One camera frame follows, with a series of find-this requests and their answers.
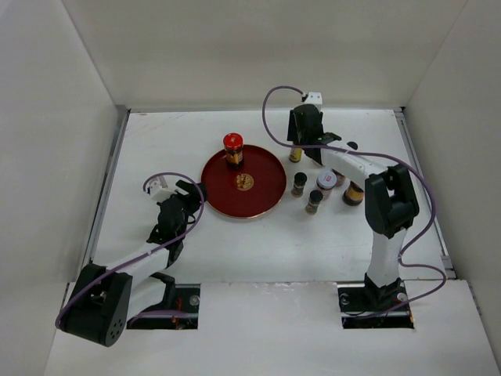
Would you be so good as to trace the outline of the tall amber gold-cap bottle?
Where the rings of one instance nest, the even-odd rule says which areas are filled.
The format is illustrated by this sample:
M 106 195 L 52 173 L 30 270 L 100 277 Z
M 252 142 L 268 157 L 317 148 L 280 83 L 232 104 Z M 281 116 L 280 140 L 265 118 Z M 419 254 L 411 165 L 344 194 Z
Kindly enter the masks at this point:
M 300 147 L 292 147 L 289 152 L 289 161 L 298 163 L 301 161 L 302 149 Z

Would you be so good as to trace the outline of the black-cap spice bottle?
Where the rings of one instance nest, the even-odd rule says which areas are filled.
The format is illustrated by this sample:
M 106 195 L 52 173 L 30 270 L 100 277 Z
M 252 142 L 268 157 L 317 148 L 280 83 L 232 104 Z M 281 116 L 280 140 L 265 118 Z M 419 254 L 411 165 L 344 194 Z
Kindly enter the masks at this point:
M 320 190 L 312 190 L 308 196 L 308 203 L 305 206 L 305 211 L 310 215 L 316 214 L 322 200 L 323 193 Z
M 298 172 L 294 175 L 293 187 L 291 190 L 291 194 L 294 197 L 301 197 L 303 195 L 307 180 L 308 177 L 303 172 Z

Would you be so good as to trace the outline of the small black-cap dark bottle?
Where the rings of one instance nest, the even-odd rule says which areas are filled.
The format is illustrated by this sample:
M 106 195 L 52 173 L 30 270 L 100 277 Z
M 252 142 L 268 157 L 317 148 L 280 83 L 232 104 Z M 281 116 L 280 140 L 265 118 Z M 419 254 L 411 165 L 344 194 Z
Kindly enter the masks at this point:
M 354 141 L 347 142 L 347 145 L 350 146 L 353 150 L 357 150 L 359 148 L 359 145 Z

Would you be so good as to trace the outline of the white-lid jar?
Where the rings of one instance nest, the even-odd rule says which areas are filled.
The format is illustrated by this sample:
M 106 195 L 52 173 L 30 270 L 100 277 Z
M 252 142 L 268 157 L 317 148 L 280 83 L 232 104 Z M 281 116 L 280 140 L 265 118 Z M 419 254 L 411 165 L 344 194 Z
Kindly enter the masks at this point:
M 335 187 L 343 186 L 345 182 L 345 176 L 334 169 L 332 170 L 332 172 L 336 176 Z
M 316 189 L 323 195 L 323 200 L 326 200 L 331 195 L 333 188 L 337 185 L 337 176 L 330 170 L 321 171 L 316 178 Z

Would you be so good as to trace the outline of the red-lid sauce jar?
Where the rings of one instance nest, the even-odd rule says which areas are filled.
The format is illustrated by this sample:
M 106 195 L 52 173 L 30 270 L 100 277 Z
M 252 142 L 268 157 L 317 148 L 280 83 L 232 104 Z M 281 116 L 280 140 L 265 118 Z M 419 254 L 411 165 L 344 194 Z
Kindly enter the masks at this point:
M 238 169 L 243 165 L 243 137 L 239 133 L 230 132 L 222 140 L 225 160 L 229 167 Z
M 363 202 L 365 192 L 356 183 L 351 181 L 343 193 L 343 202 L 349 206 L 358 206 Z

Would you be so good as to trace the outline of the black-cap spice bottle front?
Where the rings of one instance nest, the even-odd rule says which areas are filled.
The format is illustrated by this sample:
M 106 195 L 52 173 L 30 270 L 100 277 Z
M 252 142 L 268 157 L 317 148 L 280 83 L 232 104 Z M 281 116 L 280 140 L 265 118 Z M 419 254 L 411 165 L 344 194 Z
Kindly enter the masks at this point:
M 308 203 L 305 206 L 305 211 L 310 215 L 316 214 L 322 200 L 323 193 L 320 190 L 312 190 L 308 196 Z

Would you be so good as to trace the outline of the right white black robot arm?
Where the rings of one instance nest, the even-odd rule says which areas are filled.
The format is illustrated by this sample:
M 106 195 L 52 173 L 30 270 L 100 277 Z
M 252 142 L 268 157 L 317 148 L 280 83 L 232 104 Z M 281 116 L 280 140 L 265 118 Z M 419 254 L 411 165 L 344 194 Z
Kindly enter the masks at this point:
M 369 308 L 383 309 L 400 285 L 398 253 L 420 211 L 409 169 L 400 163 L 386 166 L 371 161 L 357 154 L 355 143 L 324 132 L 323 113 L 313 104 L 302 104 L 290 111 L 287 139 L 306 156 L 362 189 L 365 218 L 373 231 L 362 297 Z

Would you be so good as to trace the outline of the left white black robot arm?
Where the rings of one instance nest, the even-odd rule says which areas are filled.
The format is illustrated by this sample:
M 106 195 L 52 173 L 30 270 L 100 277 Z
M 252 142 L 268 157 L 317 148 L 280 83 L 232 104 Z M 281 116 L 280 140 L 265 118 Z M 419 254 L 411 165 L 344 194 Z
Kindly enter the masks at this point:
M 167 269 L 200 221 L 207 190 L 184 175 L 175 185 L 169 190 L 159 175 L 144 183 L 160 209 L 146 243 L 120 261 L 87 264 L 56 318 L 57 329 L 110 347 L 126 329 L 196 328 L 200 289 L 177 284 Z

